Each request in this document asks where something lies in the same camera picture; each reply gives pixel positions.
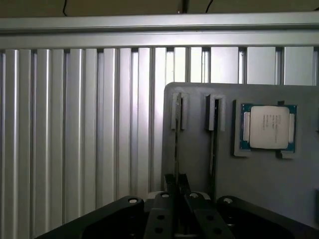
screw hole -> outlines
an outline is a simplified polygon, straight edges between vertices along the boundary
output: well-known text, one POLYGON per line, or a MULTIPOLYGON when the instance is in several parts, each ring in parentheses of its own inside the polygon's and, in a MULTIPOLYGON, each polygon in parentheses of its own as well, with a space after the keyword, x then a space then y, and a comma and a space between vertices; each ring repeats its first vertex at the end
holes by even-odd
POLYGON ((206 218, 207 218, 207 220, 209 220, 209 221, 214 220, 214 217, 213 217, 212 215, 208 215, 206 218))
POLYGON ((163 228, 155 228, 155 232, 157 234, 161 234, 163 232, 163 228))
POLYGON ((218 235, 221 234, 221 229, 215 228, 215 229, 214 229, 214 233, 215 233, 215 234, 218 234, 218 235))

